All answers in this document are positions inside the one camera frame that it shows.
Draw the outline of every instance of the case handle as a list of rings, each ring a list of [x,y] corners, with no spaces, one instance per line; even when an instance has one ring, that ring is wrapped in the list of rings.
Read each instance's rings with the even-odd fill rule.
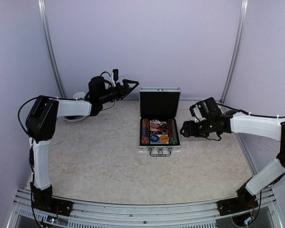
[[[153,153],[152,153],[152,151],[153,151],[153,148],[152,148],[152,147],[150,147],[149,150],[150,150],[150,155],[151,155],[152,157],[168,157],[168,156],[170,156],[171,153],[172,153],[172,148],[171,148],[171,147],[168,148],[168,150],[169,150],[169,153],[168,153],[168,154],[164,154],[164,153],[163,153],[162,147],[159,147],[159,148],[158,148],[158,154],[153,154]]]

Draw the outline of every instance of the metal pole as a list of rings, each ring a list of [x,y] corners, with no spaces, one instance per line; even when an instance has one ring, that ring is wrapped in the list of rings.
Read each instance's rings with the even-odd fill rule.
[[[43,29],[44,29],[46,46],[47,46],[47,50],[49,53],[49,58],[50,58],[50,62],[51,62],[52,70],[53,70],[54,79],[55,79],[55,82],[56,82],[56,85],[57,85],[57,88],[59,91],[59,95],[62,98],[66,98],[65,90],[64,90],[64,87],[63,87],[63,84],[61,81],[61,77],[59,74],[59,70],[58,70],[58,65],[57,65],[56,58],[54,55],[54,51],[52,48],[52,42],[51,42],[51,38],[50,38],[49,25],[48,25],[47,13],[46,13],[45,0],[38,0],[38,4],[39,4],[39,13],[40,13],[41,22],[42,22]]]
[[[237,27],[237,33],[236,33],[236,42],[235,42],[235,45],[233,48],[233,54],[232,54],[231,63],[229,66],[227,80],[226,80],[225,87],[224,87],[224,90],[223,90],[223,93],[222,93],[222,96],[220,99],[220,102],[222,104],[224,104],[226,101],[228,92],[230,90],[231,81],[232,81],[232,78],[234,75],[237,57],[238,57],[239,49],[241,46],[241,40],[242,40],[242,36],[243,36],[243,32],[244,32],[244,25],[245,25],[245,20],[246,20],[247,8],[248,8],[248,0],[242,0],[241,11],[240,11],[238,27]]]

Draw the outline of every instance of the white wall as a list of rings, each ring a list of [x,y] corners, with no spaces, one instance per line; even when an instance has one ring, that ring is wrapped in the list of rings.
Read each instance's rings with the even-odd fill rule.
[[[285,0],[250,0],[245,31],[227,105],[256,114],[285,115]],[[241,135],[260,171],[279,143]],[[273,186],[285,221],[285,177]]]
[[[38,2],[0,0],[0,228],[17,189],[25,187],[30,174],[28,136],[20,128],[17,111],[40,94],[58,93]]]
[[[64,0],[46,6],[68,96],[87,91],[102,71],[119,68],[121,79],[140,86],[179,86],[182,98],[220,98],[240,0]]]

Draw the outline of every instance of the poker chip set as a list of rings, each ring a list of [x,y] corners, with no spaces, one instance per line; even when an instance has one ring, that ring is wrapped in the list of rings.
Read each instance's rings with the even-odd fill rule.
[[[140,151],[169,156],[172,150],[180,150],[175,120],[180,92],[180,88],[140,88]]]
[[[143,119],[141,127],[141,144],[171,144],[176,145],[177,131],[174,120],[168,119],[166,122],[159,120]]]

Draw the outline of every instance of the case lid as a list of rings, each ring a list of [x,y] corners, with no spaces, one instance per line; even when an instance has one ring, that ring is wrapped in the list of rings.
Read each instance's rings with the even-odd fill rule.
[[[174,119],[177,114],[180,92],[179,87],[139,88],[140,117]]]

